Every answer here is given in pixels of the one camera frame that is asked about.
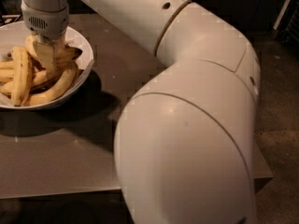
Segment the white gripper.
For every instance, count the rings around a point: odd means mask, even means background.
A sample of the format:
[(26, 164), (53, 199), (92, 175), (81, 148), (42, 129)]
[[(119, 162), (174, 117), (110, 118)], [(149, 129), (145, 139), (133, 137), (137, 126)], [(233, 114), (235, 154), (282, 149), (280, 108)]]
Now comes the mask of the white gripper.
[[(64, 35), (68, 25), (68, 5), (58, 11), (45, 11), (31, 8), (22, 1), (21, 11), (26, 27), (36, 34), (32, 36), (32, 57), (39, 62), (47, 77), (58, 76), (67, 65), (63, 61), (66, 46), (64, 40), (59, 38)], [(38, 35), (54, 41), (43, 43)]]

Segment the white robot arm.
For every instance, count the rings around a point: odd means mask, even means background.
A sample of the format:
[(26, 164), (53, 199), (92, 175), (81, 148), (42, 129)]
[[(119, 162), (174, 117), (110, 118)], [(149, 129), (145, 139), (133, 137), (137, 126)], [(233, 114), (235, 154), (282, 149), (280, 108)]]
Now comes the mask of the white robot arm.
[[(190, 0), (81, 0), (164, 70), (127, 103), (116, 170), (135, 224), (256, 224), (253, 178), (260, 65), (233, 26)], [(66, 28), (66, 0), (22, 0), (41, 39)]]

